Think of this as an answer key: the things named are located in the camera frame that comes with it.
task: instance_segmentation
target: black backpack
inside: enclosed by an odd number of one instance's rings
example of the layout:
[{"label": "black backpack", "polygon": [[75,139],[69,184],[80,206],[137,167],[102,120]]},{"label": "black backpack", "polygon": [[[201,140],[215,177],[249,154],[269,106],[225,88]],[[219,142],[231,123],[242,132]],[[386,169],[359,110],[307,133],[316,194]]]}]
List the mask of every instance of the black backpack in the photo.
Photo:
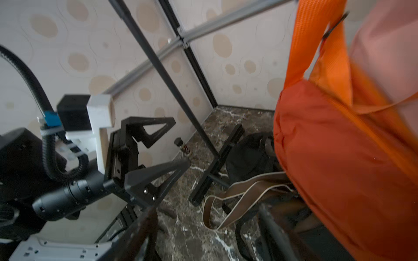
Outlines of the black backpack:
[{"label": "black backpack", "polygon": [[277,158],[266,153],[267,140],[270,140],[273,146],[271,132],[254,133],[244,137],[231,149],[226,161],[231,184],[262,173],[283,171]]}]

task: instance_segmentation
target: black corrugated cable conduit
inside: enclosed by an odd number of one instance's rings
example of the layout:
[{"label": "black corrugated cable conduit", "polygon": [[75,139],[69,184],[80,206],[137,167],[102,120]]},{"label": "black corrugated cable conduit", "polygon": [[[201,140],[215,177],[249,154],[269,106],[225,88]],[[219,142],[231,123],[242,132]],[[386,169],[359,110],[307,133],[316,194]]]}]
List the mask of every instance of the black corrugated cable conduit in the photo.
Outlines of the black corrugated cable conduit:
[{"label": "black corrugated cable conduit", "polygon": [[[22,76],[42,114],[45,116],[46,111],[54,111],[54,109],[52,109],[51,103],[48,100],[48,97],[43,91],[41,84],[33,72],[29,69],[29,67],[21,59],[19,59],[19,57],[17,57],[14,53],[2,45],[0,45],[0,56],[5,59],[11,66],[13,66],[13,68],[15,68],[16,71]],[[44,136],[42,138],[42,163],[45,169],[45,173],[52,180],[61,183],[68,183],[84,176],[89,164],[89,158],[86,154],[82,154],[77,157],[79,160],[79,165],[75,169],[65,172],[65,170],[60,170],[57,167],[55,156],[55,136],[58,136],[58,138],[67,145],[72,144],[71,141],[68,141],[65,138],[64,131],[49,136]],[[72,147],[70,150],[73,153],[78,153],[81,151],[77,146]]]}]

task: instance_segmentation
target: black base stand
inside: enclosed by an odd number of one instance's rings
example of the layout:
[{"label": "black base stand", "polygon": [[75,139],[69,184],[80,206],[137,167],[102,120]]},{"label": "black base stand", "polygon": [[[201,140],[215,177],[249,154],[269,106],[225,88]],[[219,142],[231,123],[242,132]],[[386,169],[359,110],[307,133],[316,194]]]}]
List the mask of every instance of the black base stand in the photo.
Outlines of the black base stand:
[{"label": "black base stand", "polygon": [[199,183],[189,196],[189,201],[195,207],[200,205],[208,189],[212,185],[212,182],[215,181],[220,185],[229,188],[230,184],[220,179],[219,171],[225,164],[228,154],[231,151],[232,147],[240,140],[243,134],[244,128],[241,124],[237,124],[219,152],[221,157],[219,159],[214,159],[209,168],[203,173],[203,176],[200,179]]}]

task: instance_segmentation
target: beige polka dot wallpaper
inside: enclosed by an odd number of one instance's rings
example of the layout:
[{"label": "beige polka dot wallpaper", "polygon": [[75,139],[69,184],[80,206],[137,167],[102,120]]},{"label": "beige polka dot wallpaper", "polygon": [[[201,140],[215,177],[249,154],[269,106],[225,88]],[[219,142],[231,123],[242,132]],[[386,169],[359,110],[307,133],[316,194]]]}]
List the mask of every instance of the beige polka dot wallpaper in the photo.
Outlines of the beige polka dot wallpaper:
[{"label": "beige polka dot wallpaper", "polygon": [[[156,1],[125,0],[155,51],[175,35]],[[53,107],[64,94],[100,94],[140,63],[146,55],[107,0],[0,1],[0,44],[16,53],[43,86]],[[229,50],[219,48],[227,55]],[[199,82],[179,48],[164,60],[168,73],[197,119],[212,111]],[[0,59],[0,134],[26,127],[40,136],[40,112],[20,75]],[[139,164],[149,167],[172,160],[176,137],[188,140],[192,124],[161,77],[148,71],[115,97],[116,126],[129,116],[174,117],[176,125],[150,149],[142,144]],[[146,128],[148,132],[158,127]],[[41,236],[62,242],[92,243],[125,206],[110,195],[82,211],[79,220],[48,222]]]},{"label": "beige polka dot wallpaper", "polygon": [[[185,30],[253,0],[171,0]],[[347,44],[377,0],[348,0]],[[191,43],[219,104],[274,110],[286,76],[296,1]]]}]

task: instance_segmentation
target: beige strap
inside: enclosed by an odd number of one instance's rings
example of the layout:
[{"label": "beige strap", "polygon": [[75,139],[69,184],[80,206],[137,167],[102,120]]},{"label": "beige strap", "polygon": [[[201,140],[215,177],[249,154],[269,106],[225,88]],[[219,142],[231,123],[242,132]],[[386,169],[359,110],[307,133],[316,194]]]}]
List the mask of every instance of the beige strap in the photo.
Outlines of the beige strap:
[{"label": "beige strap", "polygon": [[[222,229],[240,219],[261,198],[265,199],[274,195],[283,194],[282,191],[273,190],[274,188],[282,187],[293,192],[288,184],[290,183],[285,172],[260,174],[248,180],[236,182],[227,191],[207,197],[203,208],[203,224],[210,230]],[[242,197],[238,203],[235,204],[234,208],[222,223],[218,227],[212,227],[210,217],[215,200],[224,201],[241,195]]]}]

